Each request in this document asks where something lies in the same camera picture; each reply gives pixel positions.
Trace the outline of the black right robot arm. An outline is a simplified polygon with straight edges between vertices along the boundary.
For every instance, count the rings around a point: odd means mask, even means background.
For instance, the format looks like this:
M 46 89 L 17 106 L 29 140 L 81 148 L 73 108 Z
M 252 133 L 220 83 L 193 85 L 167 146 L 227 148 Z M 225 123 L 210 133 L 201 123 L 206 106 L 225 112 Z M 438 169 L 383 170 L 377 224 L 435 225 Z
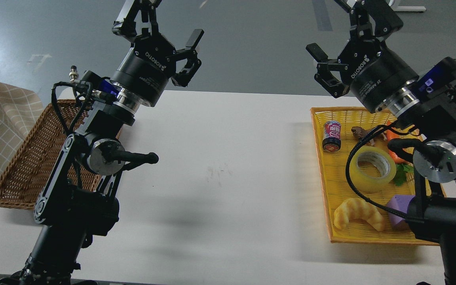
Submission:
M 441 248 L 445 284 L 456 285 L 456 198 L 440 193 L 443 183 L 456 180 L 456 60 L 446 57 L 425 76 L 418 74 L 385 40 L 403 27 L 384 0 L 338 0 L 349 14 L 350 38 L 337 59 L 329 59 L 315 43 L 306 50 L 317 62 L 315 80 L 334 98 L 353 92 L 371 113 L 389 110 L 396 121 L 378 125 L 350 151 L 345 174 L 351 189 L 370 201 L 350 176 L 349 166 L 362 144 L 393 127 L 419 130 L 418 139 L 395 139 L 389 148 L 414 166 L 415 196 L 407 213 L 371 204 L 409 224 L 415 237 Z

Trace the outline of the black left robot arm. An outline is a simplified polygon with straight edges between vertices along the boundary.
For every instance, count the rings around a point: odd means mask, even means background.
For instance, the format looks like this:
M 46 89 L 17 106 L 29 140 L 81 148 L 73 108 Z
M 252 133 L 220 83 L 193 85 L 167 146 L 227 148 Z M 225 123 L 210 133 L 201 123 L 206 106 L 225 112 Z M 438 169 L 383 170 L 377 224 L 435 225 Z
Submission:
M 52 87 L 52 107 L 66 135 L 33 217 L 43 226 L 24 268 L 0 285 L 70 285 L 77 257 L 93 237 L 106 236 L 119 220 L 116 191 L 124 171 L 156 164 L 155 153 L 125 150 L 116 135 L 133 125 L 141 105 L 154 107 L 168 81 L 186 87 L 201 66 L 195 29 L 177 50 L 159 32 L 159 0 L 127 0 L 112 32 L 131 47 L 110 78 L 70 68 L 69 82 Z

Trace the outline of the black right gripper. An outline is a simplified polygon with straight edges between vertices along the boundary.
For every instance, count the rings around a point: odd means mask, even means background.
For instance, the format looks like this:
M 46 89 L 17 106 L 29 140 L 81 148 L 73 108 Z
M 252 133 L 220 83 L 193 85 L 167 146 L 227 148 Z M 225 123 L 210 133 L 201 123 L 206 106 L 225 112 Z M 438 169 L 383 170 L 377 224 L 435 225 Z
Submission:
M 369 112 L 418 74 L 395 52 L 386 39 L 403 27 L 403 21 L 385 0 L 335 0 L 349 15 L 349 40 L 338 59 L 329 59 L 317 45 L 306 45 L 316 61 L 314 79 L 335 99 L 349 90 Z M 337 79 L 332 72 L 340 72 Z

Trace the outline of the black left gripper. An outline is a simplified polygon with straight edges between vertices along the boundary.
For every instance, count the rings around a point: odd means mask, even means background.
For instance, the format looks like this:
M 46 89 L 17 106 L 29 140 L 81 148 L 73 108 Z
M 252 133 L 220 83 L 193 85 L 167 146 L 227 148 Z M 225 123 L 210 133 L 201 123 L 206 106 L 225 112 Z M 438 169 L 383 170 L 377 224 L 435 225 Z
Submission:
M 160 3 L 161 0 L 127 0 L 112 27 L 113 34 L 133 43 L 112 81 L 139 96 L 150 107 L 156 106 L 170 78 L 174 86 L 187 87 L 201 67 L 197 45 L 204 30 L 193 30 L 185 48 L 176 51 L 174 45 L 159 34 L 157 8 Z M 138 14 L 143 23 L 150 24 L 141 36 L 136 30 Z M 186 63 L 176 72 L 176 63 L 182 60 Z

